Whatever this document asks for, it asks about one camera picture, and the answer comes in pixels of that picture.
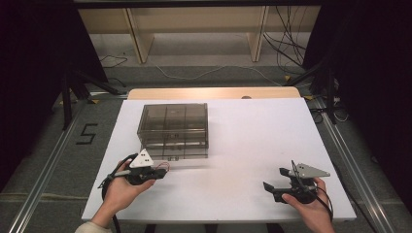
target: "white tabletop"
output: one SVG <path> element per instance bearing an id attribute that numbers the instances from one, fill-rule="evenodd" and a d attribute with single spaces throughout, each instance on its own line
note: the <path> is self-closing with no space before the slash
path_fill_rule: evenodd
<path id="1" fill-rule="evenodd" d="M 291 160 L 330 172 L 324 178 L 334 220 L 356 218 L 325 146 L 301 98 L 221 100 L 125 100 L 88 198 L 82 219 L 99 208 L 97 187 L 118 162 L 138 152 L 140 116 L 145 104 L 207 103 L 209 157 L 169 162 L 164 179 L 142 193 L 118 219 L 145 223 L 283 222 L 297 211 L 276 203 L 262 182 L 290 187 L 279 168 Z"/>

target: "white triangular marker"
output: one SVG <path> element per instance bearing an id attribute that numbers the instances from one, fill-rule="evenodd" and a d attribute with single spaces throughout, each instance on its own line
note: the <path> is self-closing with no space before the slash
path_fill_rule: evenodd
<path id="1" fill-rule="evenodd" d="M 146 149 L 140 151 L 140 153 L 137 154 L 136 158 L 130 163 L 131 168 L 147 167 L 152 165 L 154 165 L 154 161 L 151 159 L 151 156 L 146 151 Z"/>
<path id="2" fill-rule="evenodd" d="M 311 167 L 309 165 L 299 163 L 296 165 L 296 170 L 301 178 L 316 178 L 316 177 L 330 177 L 329 172 L 322 171 L 320 169 Z M 289 176 L 294 177 L 294 171 L 289 171 Z"/>

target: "sleeve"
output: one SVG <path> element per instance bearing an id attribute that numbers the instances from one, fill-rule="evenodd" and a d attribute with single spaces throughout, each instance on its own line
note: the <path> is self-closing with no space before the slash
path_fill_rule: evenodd
<path id="1" fill-rule="evenodd" d="M 75 233 L 112 233 L 112 230 L 103 228 L 91 221 L 88 221 L 80 225 Z"/>

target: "human hand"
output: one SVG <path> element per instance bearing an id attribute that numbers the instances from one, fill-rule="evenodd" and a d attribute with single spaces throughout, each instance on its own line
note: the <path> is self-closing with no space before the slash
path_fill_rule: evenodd
<path id="1" fill-rule="evenodd" d="M 326 184 L 320 178 L 314 178 L 316 185 L 322 190 L 318 190 L 318 197 L 328 204 L 328 199 L 326 194 Z M 313 232 L 316 233 L 333 233 L 333 226 L 330 222 L 330 216 L 325 208 L 318 200 L 313 201 L 309 204 L 302 204 L 296 198 L 287 193 L 282 195 L 282 198 L 295 209 L 297 209 L 302 216 L 303 222 L 309 227 Z"/>
<path id="2" fill-rule="evenodd" d="M 123 171 L 129 163 L 129 161 L 123 163 L 118 172 Z M 111 218 L 118 211 L 128 207 L 140 193 L 149 189 L 154 183 L 155 180 L 149 180 L 140 185 L 132 185 L 124 177 L 114 178 L 109 184 L 103 204 L 91 219 L 91 222 L 107 227 Z"/>

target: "gray floor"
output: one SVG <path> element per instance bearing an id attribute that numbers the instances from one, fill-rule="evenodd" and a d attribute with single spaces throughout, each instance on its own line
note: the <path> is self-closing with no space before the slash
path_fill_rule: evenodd
<path id="1" fill-rule="evenodd" d="M 160 35 L 155 39 L 150 61 L 143 65 L 133 60 L 134 54 L 130 53 L 131 45 L 127 37 L 111 38 L 107 35 L 94 35 L 92 38 L 101 57 L 110 54 L 128 58 L 119 67 L 105 70 L 109 78 L 119 79 L 127 85 L 123 87 L 116 80 L 110 79 L 110 84 L 119 89 L 157 86 L 266 86 L 284 83 L 284 76 L 288 74 L 274 67 L 277 64 L 277 56 L 267 44 L 262 47 L 260 61 L 251 62 L 246 37 L 238 34 Z M 102 63 L 104 66 L 113 66 L 120 61 L 121 59 L 103 60 Z M 283 58 L 281 63 L 287 64 L 288 61 Z M 300 71 L 296 67 L 288 67 L 288 69 L 294 72 Z M 309 83 L 310 80 L 298 85 L 302 95 L 309 94 L 307 90 Z M 98 90 L 94 86 L 90 86 L 89 89 Z M 308 102 L 309 108 L 315 108 L 317 105 L 316 100 Z M 73 104 L 75 110 L 80 106 L 81 103 Z M 95 104 L 85 105 L 24 232 L 74 232 L 82 223 L 81 215 L 116 123 L 120 106 L 121 99 L 102 99 Z M 33 147 L 31 155 L 22 160 L 0 194 L 0 232 L 7 232 L 10 224 L 14 222 L 13 219 L 32 190 L 62 134 L 63 109 L 59 99 L 56 100 L 53 111 L 54 114 L 48 118 L 48 124 Z M 89 139 L 81 134 L 85 125 L 91 123 L 97 124 L 87 129 L 96 135 L 92 144 L 79 145 L 78 143 Z M 342 173 L 342 182 L 346 184 L 355 201 L 360 204 L 366 217 L 374 222 L 370 214 L 371 210 L 366 208 L 367 203 L 358 192 L 341 151 L 330 136 L 326 120 L 324 119 L 317 126 L 330 159 Z M 342 134 L 356 163 L 361 167 L 362 174 L 373 194 L 376 195 L 378 204 L 383 207 L 394 232 L 410 232 L 411 215 L 397 197 L 379 165 L 370 160 L 371 154 L 357 127 L 349 119 L 344 122 L 338 121 L 336 128 Z M 349 222 L 334 223 L 336 231 L 372 232 L 355 204 L 354 209 L 357 210 L 358 218 Z M 302 222 L 282 223 L 282 226 L 285 232 L 309 232 Z M 145 225 L 123 222 L 121 228 L 123 232 L 143 232 Z M 220 227 L 222 232 L 263 232 L 264 229 L 261 224 L 248 225 L 242 227 L 242 230 L 239 230 L 239 226 Z"/>

